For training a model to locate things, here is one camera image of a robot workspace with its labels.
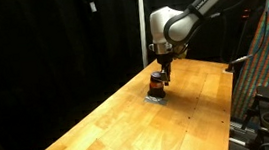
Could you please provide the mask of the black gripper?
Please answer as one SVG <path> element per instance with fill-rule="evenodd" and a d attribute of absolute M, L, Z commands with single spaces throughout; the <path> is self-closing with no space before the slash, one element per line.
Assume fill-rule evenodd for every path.
<path fill-rule="evenodd" d="M 166 86 L 168 86 L 170 82 L 170 76 L 171 76 L 171 63 L 170 62 L 172 60 L 173 60 L 173 54 L 171 53 L 157 55 L 157 62 L 160 65 L 166 65 L 165 71 L 164 69 L 160 71 L 161 80 L 166 83 Z"/>

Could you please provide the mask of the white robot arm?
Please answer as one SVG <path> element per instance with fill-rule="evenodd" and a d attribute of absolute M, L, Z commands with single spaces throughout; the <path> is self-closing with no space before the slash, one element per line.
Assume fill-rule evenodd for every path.
<path fill-rule="evenodd" d="M 213 14 L 225 0 L 194 0 L 192 4 L 179 11 L 168 6 L 150 14 L 150 48 L 162 65 L 160 81 L 170 82 L 171 62 L 186 51 L 189 40 L 193 38 L 204 19 Z"/>

